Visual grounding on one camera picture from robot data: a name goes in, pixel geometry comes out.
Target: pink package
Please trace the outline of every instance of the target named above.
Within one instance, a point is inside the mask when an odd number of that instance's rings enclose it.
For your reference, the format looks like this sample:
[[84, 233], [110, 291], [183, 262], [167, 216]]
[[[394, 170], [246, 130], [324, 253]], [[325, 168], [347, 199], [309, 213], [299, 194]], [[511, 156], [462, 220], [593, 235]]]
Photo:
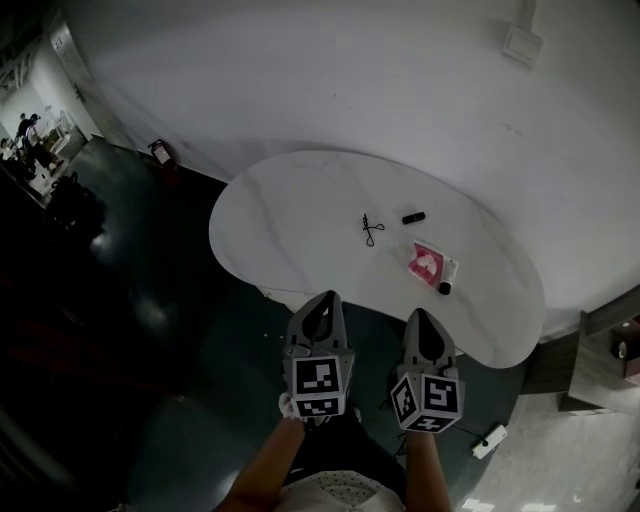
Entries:
[[444, 256], [417, 240], [413, 241], [413, 249], [414, 258], [409, 263], [409, 271], [425, 283], [437, 288], [442, 277]]

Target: bag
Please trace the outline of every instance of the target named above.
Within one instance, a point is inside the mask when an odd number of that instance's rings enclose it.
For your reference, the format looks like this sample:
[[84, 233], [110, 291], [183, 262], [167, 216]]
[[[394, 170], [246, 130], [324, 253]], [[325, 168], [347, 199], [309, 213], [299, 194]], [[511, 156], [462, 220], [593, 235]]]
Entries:
[[102, 208], [93, 192], [78, 183], [77, 173], [61, 177], [52, 188], [46, 215], [54, 236], [88, 242], [102, 232]]

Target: people in background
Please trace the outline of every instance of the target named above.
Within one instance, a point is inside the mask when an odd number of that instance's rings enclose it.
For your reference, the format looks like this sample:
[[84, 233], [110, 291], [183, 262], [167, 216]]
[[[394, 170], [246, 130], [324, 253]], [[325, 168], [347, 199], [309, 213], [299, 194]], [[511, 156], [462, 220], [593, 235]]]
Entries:
[[18, 125], [18, 133], [16, 135], [16, 139], [23, 138], [27, 134], [27, 128], [29, 128], [29, 126], [31, 126], [31, 120], [27, 119], [24, 113], [20, 114], [20, 124]]
[[15, 148], [11, 145], [9, 139], [2, 139], [0, 142], [0, 150], [3, 160], [9, 160], [15, 155]]
[[42, 145], [42, 139], [38, 135], [36, 131], [36, 121], [38, 120], [38, 116], [33, 114], [30, 119], [30, 124], [25, 133], [26, 142], [23, 143], [27, 148], [27, 152], [35, 158], [38, 163], [44, 167], [45, 169], [49, 169], [51, 174], [56, 170], [62, 160], [60, 160], [56, 155], [47, 151]]

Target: white shirt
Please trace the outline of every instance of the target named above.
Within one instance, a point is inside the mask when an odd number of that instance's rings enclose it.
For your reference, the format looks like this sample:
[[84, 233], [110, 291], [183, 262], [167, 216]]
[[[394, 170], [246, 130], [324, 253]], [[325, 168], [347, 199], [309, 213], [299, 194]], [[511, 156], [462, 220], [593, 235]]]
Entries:
[[323, 471], [282, 488], [274, 512], [404, 512], [398, 495], [355, 471]]
[[29, 144], [35, 146], [38, 142], [40, 142], [40, 138], [38, 137], [38, 132], [36, 132], [36, 127], [31, 125], [27, 128], [27, 140]]

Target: marble tabletop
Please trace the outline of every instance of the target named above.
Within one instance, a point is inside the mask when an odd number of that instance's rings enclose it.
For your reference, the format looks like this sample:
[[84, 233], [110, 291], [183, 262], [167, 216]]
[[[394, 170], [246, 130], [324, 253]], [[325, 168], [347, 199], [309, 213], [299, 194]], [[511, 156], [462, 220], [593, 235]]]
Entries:
[[[419, 211], [424, 221], [402, 224]], [[362, 230], [365, 213], [385, 226], [373, 231], [374, 247]], [[225, 188], [209, 239], [228, 272], [275, 300], [304, 303], [333, 289], [405, 321], [422, 307], [486, 366], [520, 363], [542, 331], [540, 277], [502, 225], [452, 187], [387, 160], [330, 151], [269, 158]], [[407, 270], [414, 239], [460, 262], [450, 295]]]

